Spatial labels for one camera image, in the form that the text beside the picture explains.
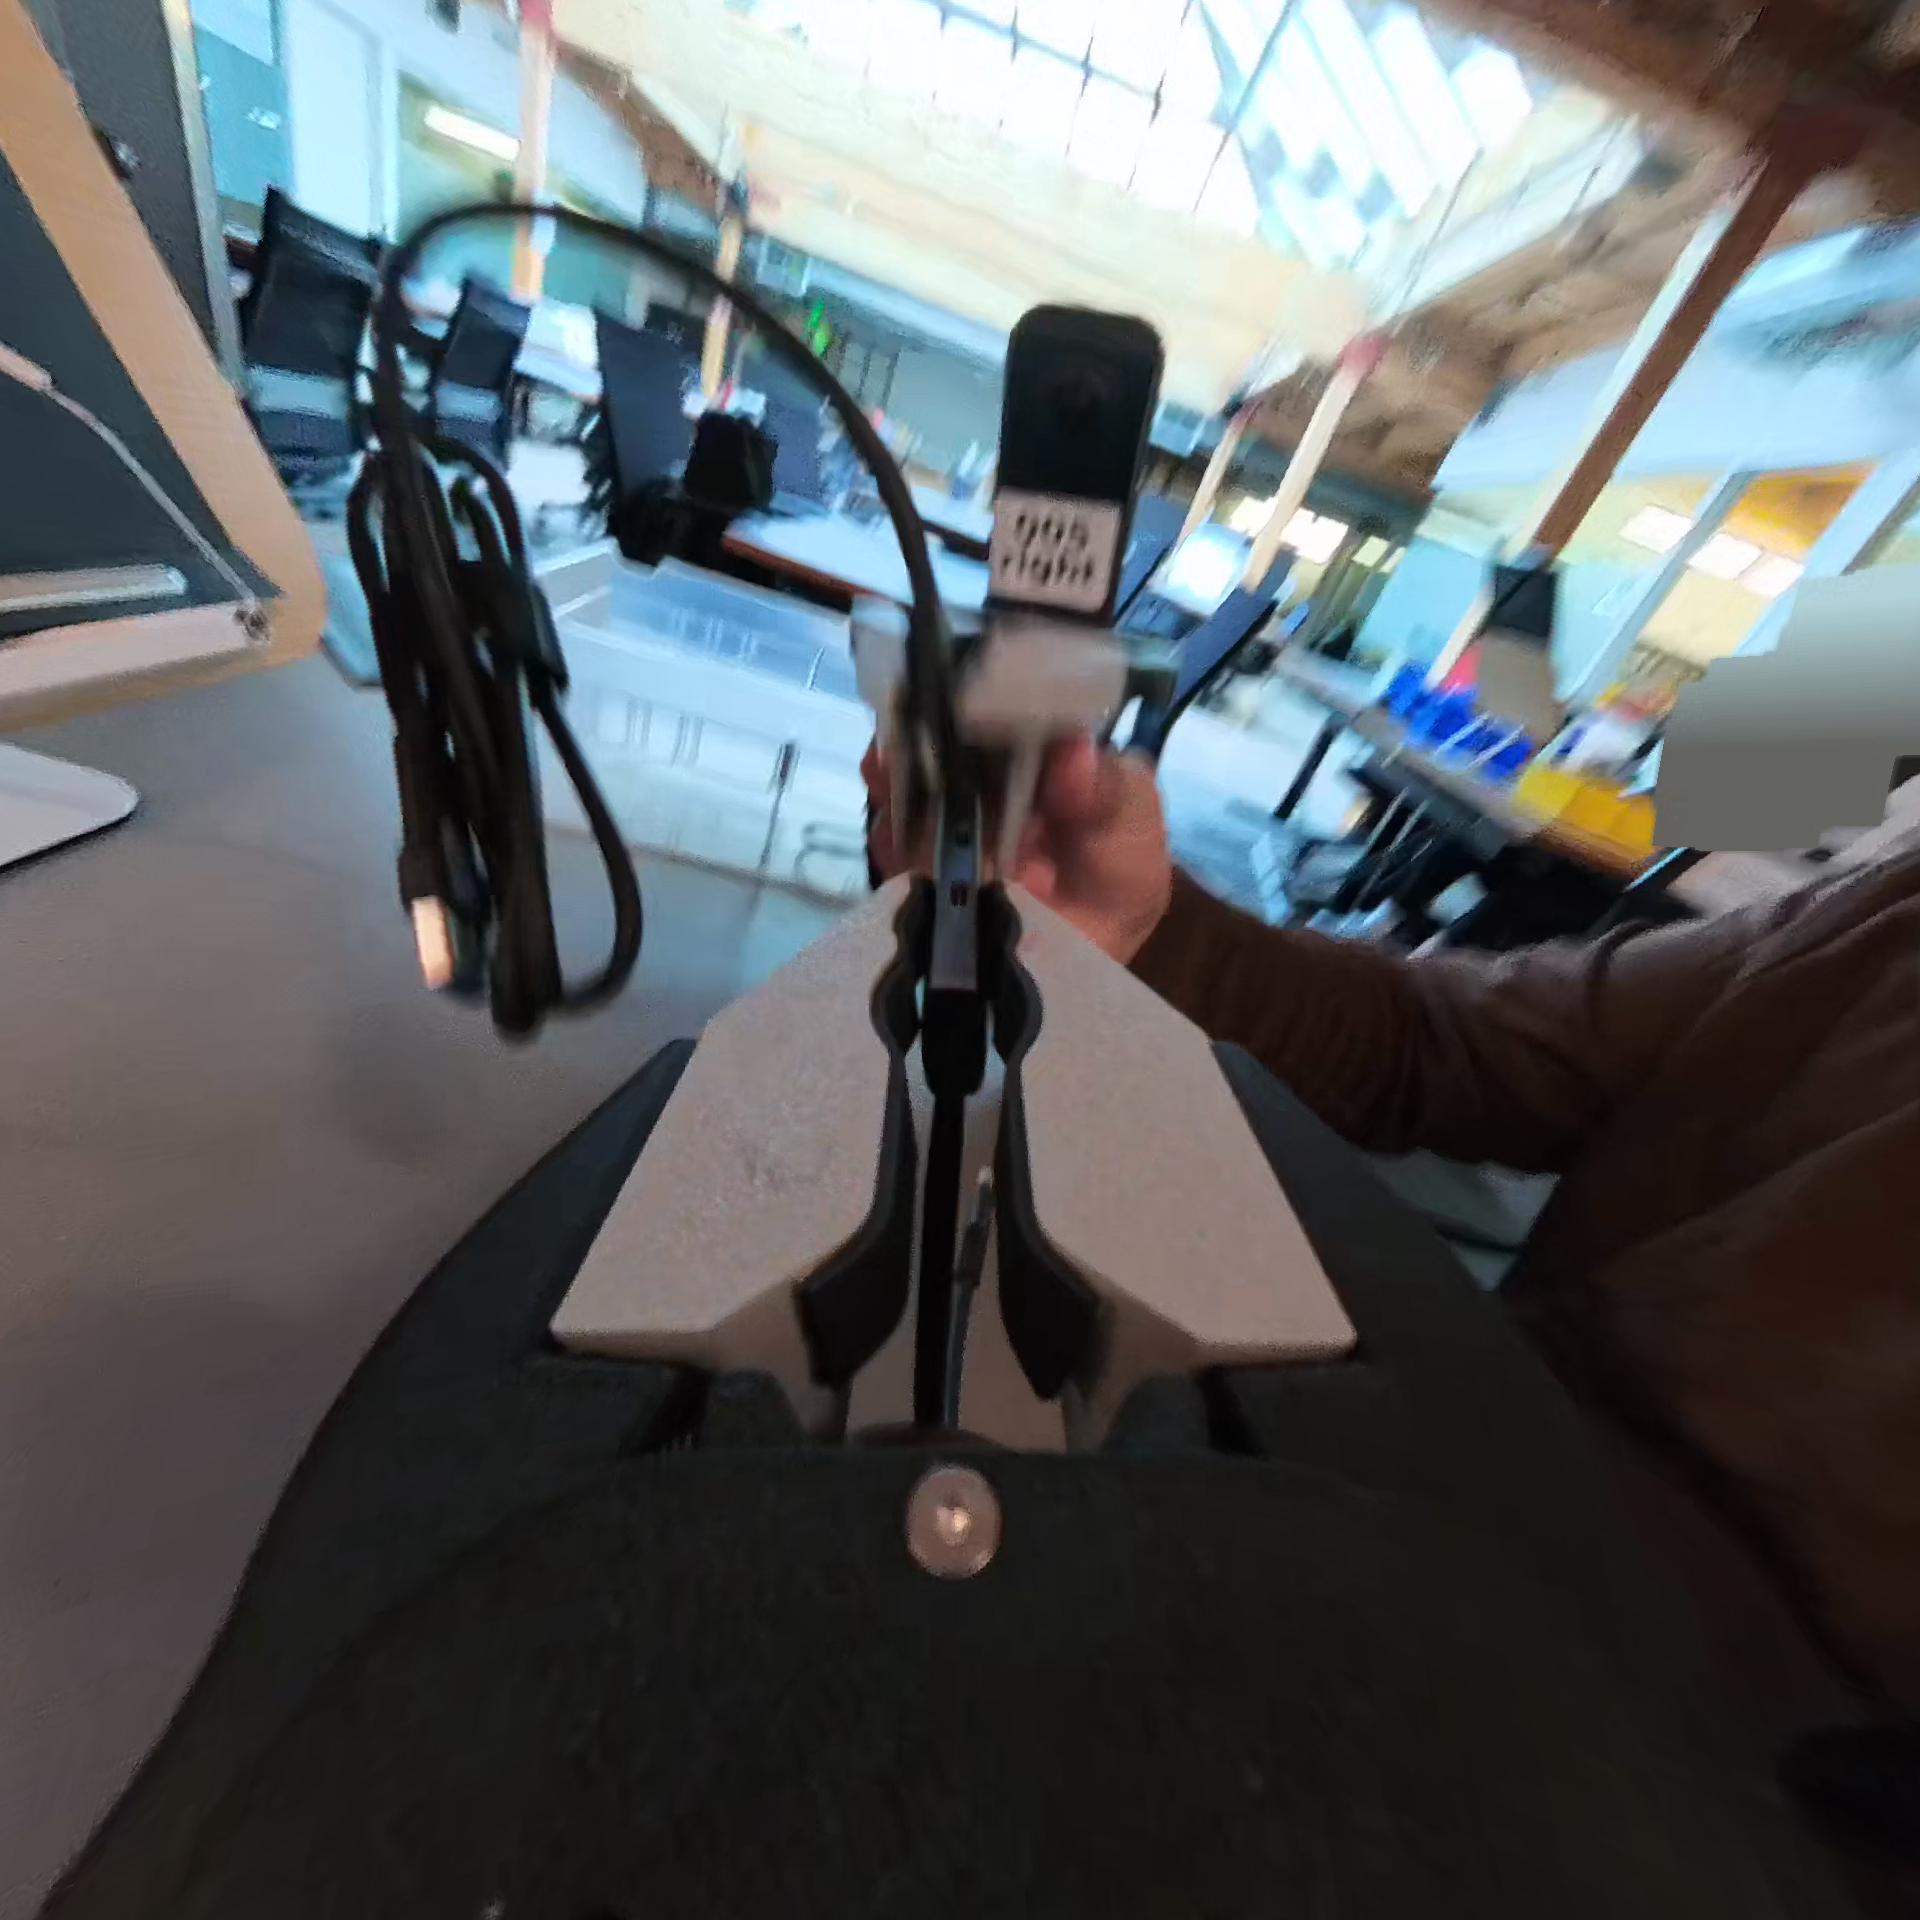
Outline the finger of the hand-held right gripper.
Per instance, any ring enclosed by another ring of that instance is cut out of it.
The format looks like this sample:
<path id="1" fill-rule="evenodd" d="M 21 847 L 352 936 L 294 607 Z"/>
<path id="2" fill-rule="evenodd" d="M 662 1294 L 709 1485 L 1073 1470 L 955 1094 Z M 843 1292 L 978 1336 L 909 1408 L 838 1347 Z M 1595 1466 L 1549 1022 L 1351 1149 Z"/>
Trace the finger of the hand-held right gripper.
<path id="1" fill-rule="evenodd" d="M 939 863 L 947 776 L 910 690 L 909 615 L 896 604 L 855 600 L 854 668 L 857 698 L 872 712 L 861 758 L 870 884 L 929 877 Z"/>
<path id="2" fill-rule="evenodd" d="M 982 627 L 959 670 L 955 727 L 991 861 L 1017 861 L 1049 751 L 1111 722 L 1130 679 L 1130 655 L 1109 629 Z"/>

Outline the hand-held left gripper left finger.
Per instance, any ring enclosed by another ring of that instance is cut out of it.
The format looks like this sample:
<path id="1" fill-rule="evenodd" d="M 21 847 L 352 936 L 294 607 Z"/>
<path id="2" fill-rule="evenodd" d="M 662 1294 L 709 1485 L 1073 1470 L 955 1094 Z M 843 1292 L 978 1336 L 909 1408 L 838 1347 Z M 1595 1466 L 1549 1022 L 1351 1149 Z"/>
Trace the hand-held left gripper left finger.
<path id="1" fill-rule="evenodd" d="M 717 1014 L 549 1324 L 565 1352 L 773 1378 L 806 1432 L 915 1278 L 912 879 L 891 879 Z"/>

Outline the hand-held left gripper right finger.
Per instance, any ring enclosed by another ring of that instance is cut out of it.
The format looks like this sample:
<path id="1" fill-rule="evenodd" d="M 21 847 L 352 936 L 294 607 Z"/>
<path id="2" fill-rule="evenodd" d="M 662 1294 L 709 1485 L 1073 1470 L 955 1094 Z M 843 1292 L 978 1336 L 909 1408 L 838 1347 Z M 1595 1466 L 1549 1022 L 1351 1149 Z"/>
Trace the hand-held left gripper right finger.
<path id="1" fill-rule="evenodd" d="M 1157 1378 L 1351 1360 L 1202 1028 L 1024 886 L 999 928 L 991 1279 L 1045 1446 L 1102 1446 Z"/>

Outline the grey usb hub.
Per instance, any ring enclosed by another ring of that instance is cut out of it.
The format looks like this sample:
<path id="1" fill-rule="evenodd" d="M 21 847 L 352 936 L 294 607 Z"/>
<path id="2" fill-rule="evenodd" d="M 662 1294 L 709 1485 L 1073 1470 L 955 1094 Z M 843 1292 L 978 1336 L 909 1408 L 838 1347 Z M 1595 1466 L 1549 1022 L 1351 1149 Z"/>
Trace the grey usb hub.
<path id="1" fill-rule="evenodd" d="M 978 1090 L 991 1044 L 983 986 L 982 802 L 961 789 L 943 802 L 934 844 L 929 958 L 922 990 L 922 1063 L 936 1103 L 966 1106 Z"/>

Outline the person's right hand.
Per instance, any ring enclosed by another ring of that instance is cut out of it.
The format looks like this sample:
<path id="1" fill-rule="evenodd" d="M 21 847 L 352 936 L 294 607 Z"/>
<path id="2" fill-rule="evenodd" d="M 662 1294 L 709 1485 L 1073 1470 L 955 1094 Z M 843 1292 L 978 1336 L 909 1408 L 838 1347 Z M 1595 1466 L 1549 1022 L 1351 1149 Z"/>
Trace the person's right hand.
<path id="1" fill-rule="evenodd" d="M 1047 747 L 997 875 L 1130 965 L 1167 919 L 1174 861 L 1157 765 L 1079 734 Z"/>

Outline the clear plastic bin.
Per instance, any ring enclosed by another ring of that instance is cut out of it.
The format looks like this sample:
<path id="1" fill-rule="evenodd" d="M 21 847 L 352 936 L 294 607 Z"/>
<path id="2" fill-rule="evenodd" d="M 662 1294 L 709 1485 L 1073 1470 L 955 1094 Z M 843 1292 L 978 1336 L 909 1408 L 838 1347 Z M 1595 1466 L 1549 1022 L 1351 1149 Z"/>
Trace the clear plastic bin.
<path id="1" fill-rule="evenodd" d="M 841 615 L 613 544 L 539 578 L 568 725 L 632 847 L 831 903 L 866 893 L 877 716 Z"/>

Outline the blue storage bin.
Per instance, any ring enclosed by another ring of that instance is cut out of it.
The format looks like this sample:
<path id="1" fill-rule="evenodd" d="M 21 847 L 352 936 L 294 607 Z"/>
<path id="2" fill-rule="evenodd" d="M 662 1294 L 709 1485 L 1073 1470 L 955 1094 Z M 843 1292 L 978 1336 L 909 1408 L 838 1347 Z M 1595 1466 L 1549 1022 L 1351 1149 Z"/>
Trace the blue storage bin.
<path id="1" fill-rule="evenodd" d="M 1469 655 L 1441 676 L 1427 662 L 1397 664 L 1379 692 L 1379 706 L 1417 749 L 1495 781 L 1518 779 L 1539 747 L 1518 720 L 1482 701 L 1478 664 Z"/>

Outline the black office chair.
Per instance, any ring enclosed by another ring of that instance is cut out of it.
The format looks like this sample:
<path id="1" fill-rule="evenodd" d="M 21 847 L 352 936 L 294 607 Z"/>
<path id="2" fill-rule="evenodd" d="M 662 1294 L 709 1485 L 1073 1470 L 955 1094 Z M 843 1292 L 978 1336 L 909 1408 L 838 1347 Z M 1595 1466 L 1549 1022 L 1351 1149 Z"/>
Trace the black office chair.
<path id="1" fill-rule="evenodd" d="M 386 250 L 271 187 L 235 308 L 246 408 L 288 490 L 347 478 L 368 443 L 365 348 Z"/>
<path id="2" fill-rule="evenodd" d="M 517 364 L 534 318 L 534 304 L 464 277 L 429 372 L 424 416 L 434 432 L 497 467 L 511 460 Z"/>

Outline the yellow storage bin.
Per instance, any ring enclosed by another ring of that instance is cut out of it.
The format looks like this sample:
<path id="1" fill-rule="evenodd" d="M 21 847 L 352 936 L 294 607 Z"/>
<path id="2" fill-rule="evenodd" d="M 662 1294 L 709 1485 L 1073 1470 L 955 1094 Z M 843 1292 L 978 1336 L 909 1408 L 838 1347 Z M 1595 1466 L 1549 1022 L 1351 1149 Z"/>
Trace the yellow storage bin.
<path id="1" fill-rule="evenodd" d="M 1650 795 L 1592 765 L 1567 765 L 1536 756 L 1513 781 L 1512 800 L 1530 819 L 1558 831 L 1607 844 L 1632 856 L 1654 851 L 1656 806 Z"/>

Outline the person's torso brown top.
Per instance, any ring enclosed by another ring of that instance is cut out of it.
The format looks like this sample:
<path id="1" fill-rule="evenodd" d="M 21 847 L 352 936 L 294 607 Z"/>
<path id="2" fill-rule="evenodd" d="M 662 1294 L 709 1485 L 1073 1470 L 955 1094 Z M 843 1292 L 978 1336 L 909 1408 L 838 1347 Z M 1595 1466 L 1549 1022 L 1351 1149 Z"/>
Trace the person's torso brown top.
<path id="1" fill-rule="evenodd" d="M 1777 903 L 1502 965 L 1513 1279 L 1551 1355 L 1696 1475 L 1877 1717 L 1794 1798 L 1915 1899 L 1915 826 Z"/>

